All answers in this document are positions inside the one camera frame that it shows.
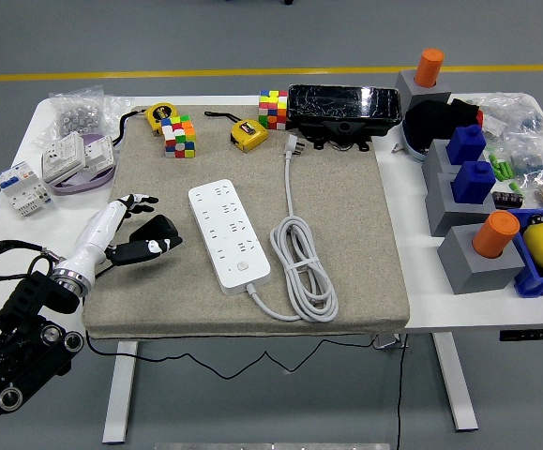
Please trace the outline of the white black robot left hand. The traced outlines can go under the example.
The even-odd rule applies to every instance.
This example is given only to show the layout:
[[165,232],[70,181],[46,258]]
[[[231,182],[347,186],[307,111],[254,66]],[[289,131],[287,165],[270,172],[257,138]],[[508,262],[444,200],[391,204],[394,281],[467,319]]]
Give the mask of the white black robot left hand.
[[152,212],[158,198],[129,194],[107,204],[85,225],[68,258],[53,269],[53,280],[83,297],[93,288],[96,268],[105,260],[114,266],[143,263],[157,258],[183,242],[173,223],[157,215],[132,233],[125,244],[112,243],[126,218]]

